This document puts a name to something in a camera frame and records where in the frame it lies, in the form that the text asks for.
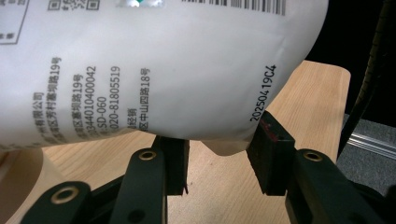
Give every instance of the metal strip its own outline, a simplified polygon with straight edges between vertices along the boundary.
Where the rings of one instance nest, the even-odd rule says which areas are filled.
[[[379,141],[358,133],[353,133],[347,142],[354,147],[359,147],[381,156],[396,160],[396,146],[386,142]]]

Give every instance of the gray floor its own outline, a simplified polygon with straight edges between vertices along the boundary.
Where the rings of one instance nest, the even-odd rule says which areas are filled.
[[[396,147],[396,128],[361,119],[354,133]],[[383,195],[388,187],[396,185],[396,160],[364,147],[347,144],[337,166],[348,179],[369,186]]]

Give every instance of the plastic packaging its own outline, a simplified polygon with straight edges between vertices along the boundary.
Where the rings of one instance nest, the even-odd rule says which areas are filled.
[[[248,144],[262,112],[312,48],[328,5],[3,3],[0,150],[141,130],[202,140],[220,155]]]

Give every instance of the wooden tabletop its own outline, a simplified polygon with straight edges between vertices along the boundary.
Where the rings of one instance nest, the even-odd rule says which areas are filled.
[[[303,62],[267,110],[295,138],[335,161],[350,74],[322,63]],[[96,189],[123,175],[131,155],[150,147],[154,135],[127,133],[107,140],[43,148],[66,180]],[[290,223],[285,197],[261,194],[246,152],[215,155],[191,141],[189,194],[168,197],[169,223]]]

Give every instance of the qr code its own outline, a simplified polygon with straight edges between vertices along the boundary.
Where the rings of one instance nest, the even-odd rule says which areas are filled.
[[[48,11],[99,10],[100,0],[49,0]]]

